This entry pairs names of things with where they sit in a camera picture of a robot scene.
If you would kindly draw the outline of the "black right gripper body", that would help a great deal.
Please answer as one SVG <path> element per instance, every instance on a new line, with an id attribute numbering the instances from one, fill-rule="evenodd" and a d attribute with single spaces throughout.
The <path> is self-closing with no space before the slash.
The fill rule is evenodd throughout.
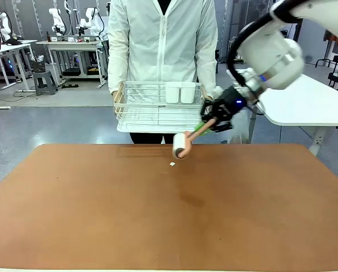
<path id="1" fill-rule="evenodd" d="M 216 121 L 230 121 L 241 109 L 247 106 L 246 99 L 238 90 L 230 86 L 213 100 L 212 113 Z"/>

